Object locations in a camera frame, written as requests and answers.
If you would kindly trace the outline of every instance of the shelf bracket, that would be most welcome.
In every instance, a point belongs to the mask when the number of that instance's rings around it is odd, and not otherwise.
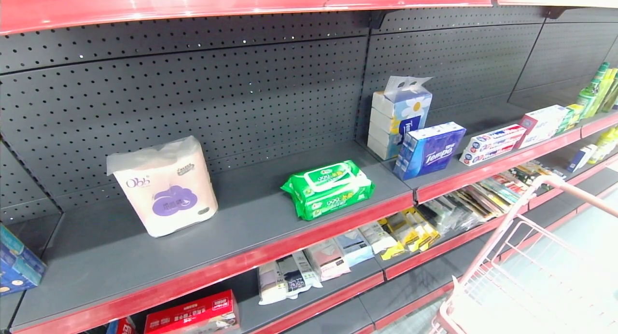
[[[562,13],[564,13],[564,11],[577,8],[585,7],[548,6],[545,8],[545,17],[556,20],[562,15]]]
[[[397,9],[378,9],[377,11],[371,11],[371,19],[369,19],[369,28],[373,30],[379,30],[384,22],[384,17],[388,13],[397,11]]]

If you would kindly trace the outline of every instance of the blue tissue package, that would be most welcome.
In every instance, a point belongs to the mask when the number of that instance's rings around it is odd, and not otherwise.
[[[409,180],[445,169],[464,135],[465,127],[454,122],[408,132],[393,172]]]
[[[40,284],[45,264],[0,224],[0,296]]]
[[[373,258],[371,245],[358,229],[350,230],[335,237],[335,242],[344,253],[344,259],[350,267]]]

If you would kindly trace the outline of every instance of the red box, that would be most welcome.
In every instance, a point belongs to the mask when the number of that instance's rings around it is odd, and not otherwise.
[[[238,328],[238,305],[228,290],[148,315],[144,334],[224,333]]]

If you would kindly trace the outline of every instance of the pink shopping cart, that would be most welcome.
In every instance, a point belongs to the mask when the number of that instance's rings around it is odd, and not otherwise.
[[[453,278],[432,334],[618,334],[618,255],[596,261],[517,214],[544,183],[618,217],[603,200],[559,178],[537,178],[466,273]]]

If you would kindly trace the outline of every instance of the green wet wipes package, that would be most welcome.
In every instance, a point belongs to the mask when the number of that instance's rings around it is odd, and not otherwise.
[[[292,196],[296,214],[308,221],[367,200],[373,188],[352,160],[293,174],[281,187]]]

